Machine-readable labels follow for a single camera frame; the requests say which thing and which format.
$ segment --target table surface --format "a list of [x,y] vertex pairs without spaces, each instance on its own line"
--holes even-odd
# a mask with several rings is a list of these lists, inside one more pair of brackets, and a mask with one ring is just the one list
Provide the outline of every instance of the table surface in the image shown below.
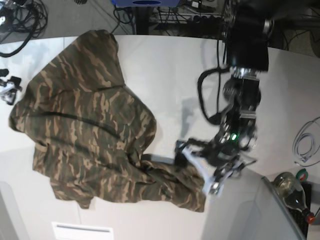
[[[212,139],[218,128],[209,125],[202,116],[197,80],[204,70],[217,64],[216,41],[168,36],[115,37],[119,43],[118,57],[126,84],[151,109],[157,120],[156,137],[146,153],[173,157],[177,139]],[[28,82],[74,39],[33,40],[19,54],[2,58],[0,69],[8,68],[10,75],[22,78],[21,85],[25,90]],[[0,51],[9,52],[19,44],[4,44]],[[262,99],[257,109],[258,142],[250,154],[258,159],[251,169],[264,176],[298,169],[291,150],[294,137],[304,123],[320,116],[320,59],[270,48],[269,62],[269,72],[260,75]],[[229,78],[229,74],[223,75],[222,83]],[[203,85],[206,107],[211,114],[216,111],[217,80],[218,76],[209,76]],[[226,103],[222,96],[220,100],[222,108]],[[11,109],[11,106],[0,102],[0,154],[6,158],[18,149],[34,146],[26,135],[8,127]],[[25,166],[31,168],[32,153],[28,154],[30,160]],[[15,164],[7,161],[1,167],[15,169]],[[320,183],[320,165],[308,171],[310,179]],[[18,186],[19,179],[0,169],[0,181]],[[203,216],[194,215],[194,219],[199,222],[198,227],[204,224]]]

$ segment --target white label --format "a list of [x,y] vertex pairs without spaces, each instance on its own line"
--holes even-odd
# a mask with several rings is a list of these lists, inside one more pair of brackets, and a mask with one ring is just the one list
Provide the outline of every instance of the white label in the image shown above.
[[192,7],[194,7],[194,8],[199,8],[199,3],[196,2],[196,1],[193,1],[193,2],[192,2]]
[[52,223],[57,240],[114,240],[110,227],[84,226],[65,223]]

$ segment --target white cable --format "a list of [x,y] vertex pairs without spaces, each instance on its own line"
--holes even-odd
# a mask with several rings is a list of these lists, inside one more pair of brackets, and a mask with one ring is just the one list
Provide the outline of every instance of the white cable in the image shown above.
[[[320,119],[320,116],[315,118],[314,120],[312,121],[308,121],[306,124],[304,124],[302,126],[302,128],[300,129],[300,131],[297,133],[294,141],[293,141],[293,145],[292,145],[292,152],[293,152],[293,155],[299,159],[300,161],[306,163],[310,158],[312,158],[317,152],[318,150],[320,149],[320,145],[318,146],[318,148],[316,148],[316,140],[315,140],[315,137],[312,133],[309,133],[309,132],[306,132],[306,130],[312,126],[313,124],[316,124],[319,129],[320,129],[320,124],[317,123],[317,120]],[[299,146],[300,146],[300,143],[303,139],[305,138],[310,138],[311,140],[311,146],[310,146],[310,149],[305,152],[305,153],[301,153],[299,152]],[[313,163],[313,164],[310,164],[310,165],[302,165],[300,164],[299,162],[295,161],[294,162],[295,164],[301,166],[301,167],[311,167],[311,166],[314,166],[318,163],[320,163],[320,160]]]

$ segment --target bottle cap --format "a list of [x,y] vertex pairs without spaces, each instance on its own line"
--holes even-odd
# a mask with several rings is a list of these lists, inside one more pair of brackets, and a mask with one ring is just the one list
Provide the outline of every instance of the bottle cap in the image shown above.
[[306,222],[308,224],[313,224],[314,221],[316,220],[315,215],[311,212],[306,218],[305,218]]

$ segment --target camouflage jacket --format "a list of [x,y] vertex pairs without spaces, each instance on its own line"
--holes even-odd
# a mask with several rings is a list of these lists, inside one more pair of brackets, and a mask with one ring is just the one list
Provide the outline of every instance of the camouflage jacket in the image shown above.
[[78,37],[31,80],[10,127],[35,142],[33,169],[50,178],[57,199],[83,209],[94,196],[169,201],[203,212],[203,181],[192,166],[142,160],[156,120],[126,88],[117,53],[104,30]]

